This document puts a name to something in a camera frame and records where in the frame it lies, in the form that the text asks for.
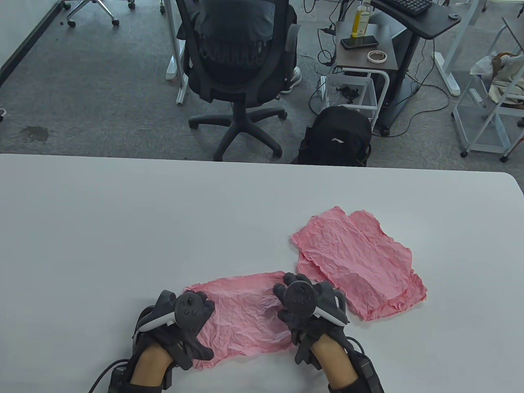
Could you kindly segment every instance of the wheel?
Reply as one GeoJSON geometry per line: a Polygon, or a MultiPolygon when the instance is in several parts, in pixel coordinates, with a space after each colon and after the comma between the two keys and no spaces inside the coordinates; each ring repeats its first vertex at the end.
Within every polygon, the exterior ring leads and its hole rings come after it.
{"type": "Polygon", "coordinates": [[[273,158],[282,157],[282,149],[273,152],[273,158]]]}
{"type": "Polygon", "coordinates": [[[390,133],[388,127],[380,128],[378,132],[380,132],[380,136],[389,136],[390,133]]]}

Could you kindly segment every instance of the crinkled pink paper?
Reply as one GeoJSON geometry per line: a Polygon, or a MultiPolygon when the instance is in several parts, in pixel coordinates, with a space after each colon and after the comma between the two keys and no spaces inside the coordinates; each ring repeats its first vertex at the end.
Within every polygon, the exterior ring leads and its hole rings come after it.
{"type": "Polygon", "coordinates": [[[215,312],[198,336],[215,356],[209,362],[195,361],[194,368],[211,368],[237,355],[285,351],[293,345],[287,326],[277,318],[282,306],[272,291],[283,276],[282,271],[276,271],[221,278],[187,288],[203,291],[215,302],[215,312]]]}
{"type": "Polygon", "coordinates": [[[411,268],[411,250],[395,242],[366,211],[347,216],[338,206],[311,217],[292,241],[297,271],[342,289],[350,310],[366,321],[406,311],[426,299],[411,268]]]}

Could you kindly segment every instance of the yellow liquid bottle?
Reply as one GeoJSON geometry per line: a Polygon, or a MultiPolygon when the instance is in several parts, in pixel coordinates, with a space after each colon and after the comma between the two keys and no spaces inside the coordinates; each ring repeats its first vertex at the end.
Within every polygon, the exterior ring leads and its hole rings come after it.
{"type": "Polygon", "coordinates": [[[353,22],[353,29],[351,30],[351,36],[353,38],[363,37],[366,35],[367,24],[369,23],[370,15],[371,0],[362,0],[361,4],[357,7],[355,21],[353,22]]]}

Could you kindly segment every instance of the gray carpet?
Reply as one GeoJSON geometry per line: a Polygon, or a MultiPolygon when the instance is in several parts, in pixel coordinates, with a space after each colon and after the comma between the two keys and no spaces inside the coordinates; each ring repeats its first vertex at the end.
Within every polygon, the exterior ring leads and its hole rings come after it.
{"type": "MultiPolygon", "coordinates": [[[[77,14],[75,29],[60,24],[66,19],[66,14],[61,14],[0,88],[0,107],[9,112],[0,124],[0,152],[211,160],[225,129],[201,126],[192,131],[187,119],[196,114],[230,112],[230,105],[219,101],[208,104],[188,92],[184,106],[176,106],[177,86],[165,80],[170,43],[167,21],[160,15],[158,2],[137,0],[134,12],[126,2],[106,3],[120,19],[120,27],[113,28],[95,4],[88,4],[77,14]]],[[[328,15],[335,6],[320,0],[314,11],[306,14],[301,0],[291,3],[302,25],[298,65],[303,81],[291,94],[269,103],[286,108],[286,121],[271,118],[261,122],[261,127],[282,145],[282,158],[272,161],[280,163],[296,155],[305,128],[314,119],[308,99],[315,89],[317,72],[326,69],[314,60],[319,51],[316,29],[327,27],[328,15]]],[[[488,11],[467,34],[457,68],[468,70],[482,57],[501,26],[501,17],[515,18],[519,8],[518,4],[489,3],[488,11]]],[[[465,13],[464,6],[450,7],[450,12],[452,9],[465,13]]],[[[437,51],[447,53],[455,34],[451,30],[435,40],[437,51]]],[[[323,44],[332,49],[330,41],[330,37],[323,38],[323,44]]],[[[500,49],[513,50],[515,46],[507,36],[500,42],[500,49]]],[[[431,51],[429,42],[424,51],[427,60],[418,77],[431,69],[431,51]]],[[[420,59],[419,50],[411,73],[420,59]]],[[[429,75],[427,83],[444,87],[437,70],[429,75]]],[[[524,187],[524,148],[517,148],[506,164],[499,162],[499,155],[472,152],[466,159],[459,156],[450,118],[455,101],[451,99],[445,110],[417,116],[401,137],[374,138],[369,166],[504,171],[524,187]]],[[[442,92],[423,87],[400,115],[392,134],[402,132],[414,113],[438,108],[445,102],[442,92]]],[[[269,162],[271,151],[251,137],[240,135],[224,160],[269,162]]]]}

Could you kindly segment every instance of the wall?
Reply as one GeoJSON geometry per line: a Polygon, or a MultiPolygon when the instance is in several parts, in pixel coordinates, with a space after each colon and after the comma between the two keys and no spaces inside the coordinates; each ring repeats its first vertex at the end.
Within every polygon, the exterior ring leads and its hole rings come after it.
{"type": "Polygon", "coordinates": [[[56,0],[0,0],[0,68],[56,0]]]}

